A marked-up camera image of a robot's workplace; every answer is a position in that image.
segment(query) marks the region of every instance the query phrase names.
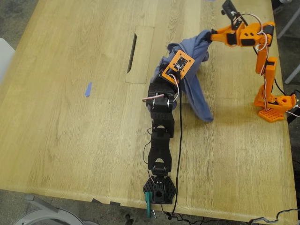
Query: wooden table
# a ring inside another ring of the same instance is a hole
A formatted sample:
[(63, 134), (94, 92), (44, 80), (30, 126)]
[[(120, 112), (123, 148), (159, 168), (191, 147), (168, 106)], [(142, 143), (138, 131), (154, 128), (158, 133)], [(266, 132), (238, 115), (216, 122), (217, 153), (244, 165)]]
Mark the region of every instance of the wooden table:
[[(270, 1), (233, 2), (273, 20)], [(142, 151), (151, 122), (141, 99), (168, 43), (230, 24), (222, 3), (40, 0), (0, 86), (0, 188), (145, 208)], [(268, 123), (256, 115), (252, 102), (263, 79), (252, 48), (212, 43), (209, 52), (197, 75), (214, 121), (198, 120), (184, 97), (176, 211), (274, 219), (296, 207), (286, 120)], [(278, 57), (276, 38), (270, 56)], [(276, 78), (281, 84), (279, 63)], [(179, 110), (173, 114), (175, 181)], [(296, 219), (295, 212), (280, 216), (286, 224)]]

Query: floor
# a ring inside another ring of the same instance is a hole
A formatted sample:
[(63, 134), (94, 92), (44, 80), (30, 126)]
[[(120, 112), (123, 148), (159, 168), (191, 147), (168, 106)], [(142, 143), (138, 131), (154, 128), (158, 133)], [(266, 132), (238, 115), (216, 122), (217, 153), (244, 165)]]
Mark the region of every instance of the floor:
[[(26, 24), (32, 14), (37, 0), (0, 0), (0, 38), (4, 38), (14, 49), (17, 47)], [(293, 0), (286, 5), (281, 12), (275, 15), (277, 31), (280, 31), (287, 23), (291, 15), (300, 7), (299, 0)], [(280, 64), (283, 80), (300, 63), (300, 17), (294, 22), (286, 34), (278, 40)], [(300, 75), (289, 85), (284, 85), (284, 91), (290, 94), (294, 89), (300, 90)], [(289, 125), (292, 156), (300, 161), (300, 120), (295, 120)], [(13, 224), (19, 217), (32, 211), (35, 207), (26, 203), (23, 193), (0, 190), (0, 225)], [(43, 200), (53, 206), (67, 209), (76, 213), (82, 220), (90, 220), (100, 225), (123, 225), (126, 223), (125, 215), (129, 213), (135, 220), (134, 224), (140, 225), (177, 225), (187, 224), (175, 219), (169, 221), (162, 212), (156, 212), (157, 219), (146, 218), (146, 211), (142, 209), (127, 208), (121, 206), (105, 205), (100, 203), (80, 202), (67, 199), (59, 199), (41, 196)], [(184, 216), (196, 221), (202, 219), (195, 216)], [(214, 221), (208, 224), (214, 225), (240, 225), (245, 224), (237, 221)]]

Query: power cord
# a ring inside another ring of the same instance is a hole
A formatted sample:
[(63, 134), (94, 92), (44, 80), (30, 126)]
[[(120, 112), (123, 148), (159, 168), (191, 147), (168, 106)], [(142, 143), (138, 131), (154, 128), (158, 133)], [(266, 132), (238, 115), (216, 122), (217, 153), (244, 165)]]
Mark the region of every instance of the power cord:
[(257, 223), (258, 221), (261, 221), (263, 220), (264, 222), (266, 223), (269, 223), (269, 224), (273, 224), (273, 223), (276, 223), (278, 222), (278, 217), (281, 213), (283, 212), (290, 212), (290, 211), (299, 211), (300, 209), (289, 209), (289, 210), (282, 210), (280, 211), (279, 213), (277, 213), (276, 215), (276, 219), (275, 220), (268, 220), (266, 219), (265, 217), (260, 217), (260, 218), (256, 218), (256, 219), (251, 219), (249, 222), (248, 222), (248, 225), (252, 225), (253, 223)]
[(201, 222), (199, 224), (199, 225), (201, 225), (202, 223), (208, 223), (208, 222), (211, 222), (211, 221), (222, 221), (223, 220), (223, 219), (211, 219), (211, 220), (208, 220), (208, 221), (204, 221), (204, 217), (202, 217), (202, 220), (196, 220), (194, 222), (191, 222), (188, 219), (184, 219), (183, 216), (181, 214), (179, 214), (179, 213), (177, 213), (177, 214), (180, 217), (180, 219), (177, 216), (171, 215), (169, 212), (165, 212), (163, 210), (163, 206), (162, 205), (160, 205), (160, 207), (161, 207), (161, 211), (168, 216), (168, 220), (171, 220), (172, 218), (176, 218), (177, 221), (184, 221), (184, 222), (187, 222), (189, 225), (196, 224), (198, 222)]
[(180, 104), (179, 104), (179, 117), (180, 117), (180, 141), (179, 141), (179, 155), (178, 155), (178, 162), (177, 162), (177, 172), (176, 172), (176, 197), (175, 197), (175, 204), (174, 204), (174, 208), (172, 211), (172, 215), (174, 215), (175, 209), (176, 209), (176, 204), (177, 204), (177, 198), (178, 198), (178, 174), (179, 174), (179, 164), (180, 164), (180, 157), (181, 157), (181, 143), (182, 143), (182, 89), (181, 89), (181, 84), (182, 81), (181, 79), (179, 79), (178, 82), (178, 93), (179, 93), (179, 100), (180, 100)]
[(274, 78), (274, 81), (275, 81), (275, 84), (276, 84), (277, 88), (281, 91), (281, 93), (283, 93), (283, 95), (286, 95), (286, 94), (283, 92), (283, 90), (281, 90), (281, 88), (278, 86), (277, 81), (276, 81), (276, 78)]

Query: white chair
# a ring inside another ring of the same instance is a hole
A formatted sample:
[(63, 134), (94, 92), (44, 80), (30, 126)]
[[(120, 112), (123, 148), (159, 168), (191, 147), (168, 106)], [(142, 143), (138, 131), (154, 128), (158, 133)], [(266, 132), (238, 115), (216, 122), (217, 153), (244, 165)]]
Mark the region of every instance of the white chair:
[(0, 82), (14, 53), (14, 49), (3, 38), (0, 38)]

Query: black cable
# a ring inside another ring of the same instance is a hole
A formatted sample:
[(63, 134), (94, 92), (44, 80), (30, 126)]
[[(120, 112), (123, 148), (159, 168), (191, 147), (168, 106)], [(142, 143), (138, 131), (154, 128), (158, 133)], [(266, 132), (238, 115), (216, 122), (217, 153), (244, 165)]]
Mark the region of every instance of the black cable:
[(263, 221), (266, 222), (266, 223), (273, 224), (273, 223), (278, 222), (278, 217), (279, 217), (279, 214), (280, 214), (280, 213), (283, 213), (283, 212), (289, 212), (289, 211), (294, 211), (294, 210), (295, 210), (295, 211), (300, 211), (300, 209), (282, 210), (282, 211), (280, 211), (279, 213), (277, 213), (276, 219), (275, 219), (275, 220), (267, 220), (265, 217), (260, 217), (260, 218), (256, 218), (256, 219), (251, 219), (251, 220), (248, 222), (248, 225), (252, 225), (252, 223), (256, 223), (256, 222), (261, 221), (261, 220), (263, 220)]
[(283, 93), (283, 95), (286, 95), (286, 94), (283, 92), (283, 90), (281, 90), (281, 88), (278, 86), (277, 81), (276, 81), (276, 78), (274, 78), (274, 81), (275, 81), (275, 84), (276, 84), (277, 88), (281, 91), (281, 93)]
[(296, 90), (294, 90), (294, 93), (296, 93), (296, 92), (298, 92), (298, 93), (300, 94), (300, 91), (299, 91), (299, 90), (297, 90), (297, 89), (296, 89)]
[(180, 99), (180, 104), (179, 104), (179, 114), (180, 114), (180, 142), (179, 142), (179, 155), (178, 155), (178, 163), (177, 163), (177, 172), (176, 172), (176, 197), (175, 197), (175, 204), (174, 208), (172, 211), (172, 215), (174, 215), (175, 209), (176, 209), (176, 204), (177, 204), (177, 197), (178, 197), (178, 173), (179, 173), (179, 164), (180, 164), (180, 156), (181, 156), (181, 142), (182, 142), (182, 91), (181, 91), (181, 79), (179, 79), (178, 82), (178, 87), (179, 87), (179, 99)]
[(257, 51), (256, 51), (256, 49), (255, 49), (255, 47), (254, 47), (254, 46), (253, 46), (253, 50), (254, 50), (255, 54), (257, 55)]
[(179, 214), (179, 213), (177, 213), (178, 214), (178, 216), (180, 216), (180, 219), (178, 219), (178, 217), (177, 216), (172, 216), (169, 212), (165, 212), (164, 210), (163, 210), (163, 206), (162, 206), (162, 204), (160, 204), (160, 207), (161, 207), (161, 211), (164, 213), (164, 214), (166, 214), (167, 216), (168, 216), (168, 220), (171, 220), (172, 218), (176, 218), (177, 219), (177, 221), (184, 221), (184, 222), (187, 222), (188, 224), (196, 224), (196, 223), (198, 223), (198, 222), (201, 222), (199, 225), (201, 225), (202, 223), (208, 223), (208, 222), (211, 222), (211, 221), (222, 221), (223, 219), (211, 219), (211, 220), (208, 220), (208, 221), (204, 221), (204, 217), (202, 217), (202, 220), (196, 220), (196, 221), (194, 221), (194, 222), (191, 222), (191, 221), (189, 221), (188, 219), (184, 219), (183, 218), (183, 216), (181, 215), (181, 214)]
[(146, 163), (146, 161), (145, 161), (145, 149), (146, 149), (146, 146), (147, 146), (148, 144), (150, 144), (150, 143), (151, 143), (151, 140), (145, 145), (144, 151), (142, 151), (142, 159), (144, 160), (144, 163), (145, 163), (145, 164), (148, 164), (148, 163)]
[(297, 160), (293, 160), (294, 163), (298, 163), (300, 165), (300, 162)]
[(150, 132), (149, 132), (150, 129), (152, 129), (152, 127), (150, 127), (150, 128), (147, 129), (147, 133), (148, 133), (148, 134), (150, 134)]

